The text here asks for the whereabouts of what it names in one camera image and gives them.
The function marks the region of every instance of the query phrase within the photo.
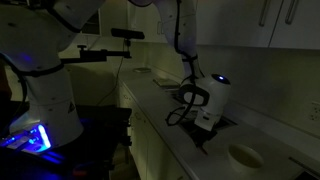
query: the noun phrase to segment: bowl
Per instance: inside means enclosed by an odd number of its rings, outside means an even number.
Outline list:
[[[233,169],[244,174],[254,173],[264,164],[258,152],[243,144],[230,144],[228,157]]]

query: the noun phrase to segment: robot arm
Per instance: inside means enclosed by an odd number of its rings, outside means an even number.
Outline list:
[[[227,103],[230,82],[220,75],[204,77],[196,52],[196,13],[193,0],[129,0],[137,6],[153,3],[160,14],[167,42],[181,54],[187,80],[180,94],[187,104],[198,107],[195,124],[207,131],[219,122]]]
[[[192,0],[130,1],[139,6],[153,3],[157,7],[168,43],[185,61],[185,77],[191,76],[191,83],[181,87],[185,101],[188,106],[196,105],[201,109],[196,124],[210,131],[221,116],[230,85],[217,81],[213,76],[203,77],[200,71],[195,49],[196,18]],[[67,144],[83,131],[74,106],[71,83],[58,52],[68,47],[75,32],[104,2],[56,0],[48,11],[0,4],[0,55],[24,76],[30,103],[29,111],[11,124],[10,132],[24,130],[29,138],[36,131],[48,134],[40,144],[32,141],[35,146],[30,147],[30,153]],[[194,85],[209,96],[194,93]],[[12,148],[19,146],[19,143],[15,144]]]

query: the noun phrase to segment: kitchen counter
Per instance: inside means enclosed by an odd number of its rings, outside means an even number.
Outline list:
[[[320,171],[320,163],[310,156],[245,123],[240,118],[228,116],[237,125],[219,130],[218,134],[204,145],[208,155],[203,154],[181,127],[167,126],[165,119],[168,113],[180,105],[152,81],[157,77],[155,74],[132,71],[134,67],[140,65],[135,63],[125,65],[120,73],[120,82],[131,93],[139,108],[191,179],[295,179],[303,172],[303,168],[289,160],[289,157],[299,160],[313,170]],[[264,159],[263,168],[251,175],[235,172],[227,154],[227,147],[232,143],[244,144],[259,152]]]

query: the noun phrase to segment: power outlet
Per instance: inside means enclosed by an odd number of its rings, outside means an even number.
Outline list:
[[[320,121],[320,103],[311,102],[309,119],[311,121]]]

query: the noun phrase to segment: cabinet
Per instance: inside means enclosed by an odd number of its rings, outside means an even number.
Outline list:
[[[270,47],[320,49],[320,1],[284,0]]]
[[[132,109],[131,154],[141,180],[187,180],[189,176],[180,166],[167,144],[144,115],[126,87],[119,82],[119,106]]]
[[[197,44],[268,47],[279,0],[208,0],[197,5]]]
[[[142,31],[144,42],[166,43],[162,32],[161,18],[157,8],[151,4],[147,7],[138,7],[127,3],[128,28],[133,31]]]
[[[320,49],[317,0],[199,1],[197,44]]]

